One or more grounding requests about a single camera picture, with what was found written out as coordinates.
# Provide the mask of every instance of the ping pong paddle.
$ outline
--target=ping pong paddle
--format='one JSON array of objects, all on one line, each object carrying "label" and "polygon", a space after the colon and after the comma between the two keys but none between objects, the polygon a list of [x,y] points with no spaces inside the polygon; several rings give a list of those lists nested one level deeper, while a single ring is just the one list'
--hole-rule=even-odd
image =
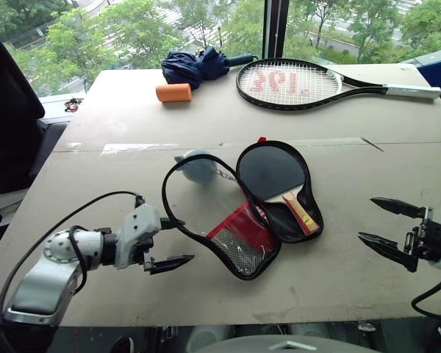
[{"label": "ping pong paddle", "polygon": [[292,155],[275,146],[259,146],[243,155],[239,174],[259,199],[286,204],[305,235],[320,229],[297,200],[305,176],[301,164]]},{"label": "ping pong paddle", "polygon": [[305,235],[311,235],[320,229],[320,226],[315,222],[307,211],[302,207],[301,203],[297,200],[297,194],[302,189],[302,185],[295,187],[284,194],[279,194],[266,202],[284,202],[293,213],[295,219],[301,226]]}]

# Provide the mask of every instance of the orange sponge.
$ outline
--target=orange sponge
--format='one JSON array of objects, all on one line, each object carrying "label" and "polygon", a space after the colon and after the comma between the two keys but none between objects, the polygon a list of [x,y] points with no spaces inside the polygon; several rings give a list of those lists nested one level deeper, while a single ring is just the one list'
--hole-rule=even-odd
[{"label": "orange sponge", "polygon": [[160,85],[155,87],[159,101],[190,101],[191,87],[189,83]]}]

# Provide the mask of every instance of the table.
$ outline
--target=table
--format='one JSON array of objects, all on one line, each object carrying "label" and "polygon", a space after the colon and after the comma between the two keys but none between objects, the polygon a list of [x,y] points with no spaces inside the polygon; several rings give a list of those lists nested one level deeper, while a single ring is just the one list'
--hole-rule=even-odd
[{"label": "table", "polygon": [[[424,84],[410,65],[344,65],[370,81]],[[56,220],[110,190],[135,190],[163,214],[161,184],[173,157],[206,148],[230,165],[263,135],[305,157],[323,234],[283,246],[259,278],[243,282],[207,248],[175,230],[154,237],[154,256],[194,254],[149,276],[137,266],[89,273],[63,325],[149,326],[342,321],[407,317],[410,300],[441,280],[420,262],[410,274],[362,244],[359,230],[404,241],[415,220],[368,201],[389,196],[434,206],[441,220],[441,101],[363,96],[308,113],[262,110],[237,95],[234,74],[205,82],[190,103],[161,104],[157,70],[103,71],[31,186],[0,243],[0,287],[15,261]],[[116,230],[132,208],[118,196],[70,223]],[[20,272],[30,268],[34,255]],[[425,303],[441,312],[441,293]]]}]

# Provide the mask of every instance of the umbrella handle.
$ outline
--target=umbrella handle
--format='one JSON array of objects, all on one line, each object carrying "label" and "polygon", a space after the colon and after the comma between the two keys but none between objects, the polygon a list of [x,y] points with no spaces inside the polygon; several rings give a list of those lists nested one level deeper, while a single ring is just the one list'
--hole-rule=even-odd
[{"label": "umbrella handle", "polygon": [[245,54],[245,55],[238,55],[236,57],[228,57],[226,59],[226,64],[229,67],[238,66],[238,65],[244,65],[244,64],[251,63],[254,58],[258,59],[258,57],[256,55],[253,55],[253,54]]}]

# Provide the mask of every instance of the racket handle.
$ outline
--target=racket handle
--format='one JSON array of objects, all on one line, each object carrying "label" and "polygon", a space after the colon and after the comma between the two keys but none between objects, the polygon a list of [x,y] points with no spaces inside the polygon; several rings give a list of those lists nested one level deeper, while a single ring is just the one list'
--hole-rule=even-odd
[{"label": "racket handle", "polygon": [[286,193],[282,196],[282,198],[293,213],[295,219],[301,226],[306,236],[311,235],[313,232],[317,232],[320,229],[320,226],[312,219],[312,217],[310,217],[294,194]]},{"label": "racket handle", "polygon": [[257,58],[257,56],[253,55],[253,54],[245,54],[245,55],[238,55],[236,57],[228,57],[226,59],[226,64],[229,67],[244,65],[244,64],[251,63],[254,58]]},{"label": "racket handle", "polygon": [[390,96],[404,96],[415,98],[437,99],[441,95],[439,87],[423,87],[410,85],[382,85],[387,89],[385,94]]}]

